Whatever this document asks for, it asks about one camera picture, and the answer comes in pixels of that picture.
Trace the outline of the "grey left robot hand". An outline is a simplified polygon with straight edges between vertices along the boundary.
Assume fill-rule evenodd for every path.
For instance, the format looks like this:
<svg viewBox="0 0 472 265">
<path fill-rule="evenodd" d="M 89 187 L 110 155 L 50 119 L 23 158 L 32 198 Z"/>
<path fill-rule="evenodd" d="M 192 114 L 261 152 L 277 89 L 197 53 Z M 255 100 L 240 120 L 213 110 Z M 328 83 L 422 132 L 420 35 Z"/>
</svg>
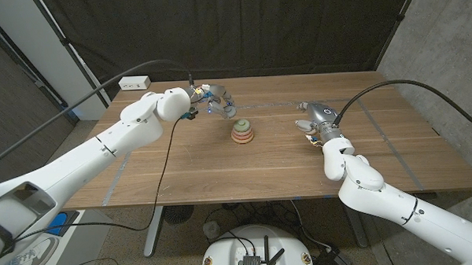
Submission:
<svg viewBox="0 0 472 265">
<path fill-rule="evenodd" d="M 190 110 L 186 114 L 188 120 L 195 119 L 198 114 L 197 106 L 200 103 L 207 104 L 207 112 L 219 114 L 225 120 L 235 117 L 237 109 L 231 94 L 222 85 L 201 84 L 189 86 L 186 93 L 190 96 Z"/>
</svg>

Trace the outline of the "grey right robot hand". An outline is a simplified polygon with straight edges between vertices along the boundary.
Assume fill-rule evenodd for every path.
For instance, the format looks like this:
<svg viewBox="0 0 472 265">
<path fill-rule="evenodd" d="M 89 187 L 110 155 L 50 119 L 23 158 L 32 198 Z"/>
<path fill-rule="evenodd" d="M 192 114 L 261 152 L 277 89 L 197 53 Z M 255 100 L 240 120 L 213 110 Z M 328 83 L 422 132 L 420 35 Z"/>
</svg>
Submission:
<svg viewBox="0 0 472 265">
<path fill-rule="evenodd" d="M 308 120 L 296 120 L 296 126 L 314 146 L 322 147 L 333 138 L 343 138 L 341 130 L 334 124 L 337 113 L 330 106 L 303 101 L 297 110 L 308 114 Z"/>
</svg>

